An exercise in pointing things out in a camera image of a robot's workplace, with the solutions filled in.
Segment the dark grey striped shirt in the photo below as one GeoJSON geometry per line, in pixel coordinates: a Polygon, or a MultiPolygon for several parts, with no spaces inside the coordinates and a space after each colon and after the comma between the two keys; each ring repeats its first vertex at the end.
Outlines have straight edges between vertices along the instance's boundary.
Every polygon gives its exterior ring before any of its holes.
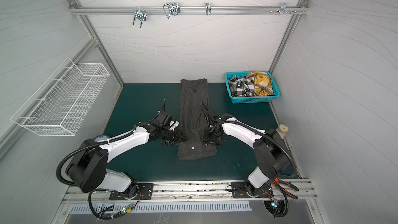
{"type": "Polygon", "coordinates": [[[207,120],[201,106],[209,108],[207,79],[181,80],[179,99],[179,127],[187,141],[178,146],[180,160],[199,160],[217,154],[213,144],[204,144],[204,131],[208,129],[207,120]]]}

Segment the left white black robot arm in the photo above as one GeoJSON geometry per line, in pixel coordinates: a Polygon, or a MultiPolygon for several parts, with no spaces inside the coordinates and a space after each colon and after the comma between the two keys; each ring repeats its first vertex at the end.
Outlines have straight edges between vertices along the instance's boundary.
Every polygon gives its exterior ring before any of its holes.
{"type": "Polygon", "coordinates": [[[83,193],[96,190],[112,190],[133,194],[135,182],[126,173],[107,168],[117,156],[148,142],[163,140],[166,145],[186,142],[187,137],[172,120],[164,125],[152,122],[139,123],[129,132],[100,142],[85,140],[79,149],[67,155],[56,170],[58,181],[78,187],[83,193]]]}

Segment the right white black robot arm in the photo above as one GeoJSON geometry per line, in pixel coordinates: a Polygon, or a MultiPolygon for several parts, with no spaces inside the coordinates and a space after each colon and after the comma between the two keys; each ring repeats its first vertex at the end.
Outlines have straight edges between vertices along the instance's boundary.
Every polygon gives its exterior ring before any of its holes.
{"type": "Polygon", "coordinates": [[[263,186],[271,194],[271,183],[280,176],[297,175],[293,156],[276,130],[256,129],[229,114],[205,119],[208,128],[204,132],[204,143],[220,145],[228,135],[254,150],[257,167],[245,180],[246,193],[250,197],[257,197],[263,186]]]}

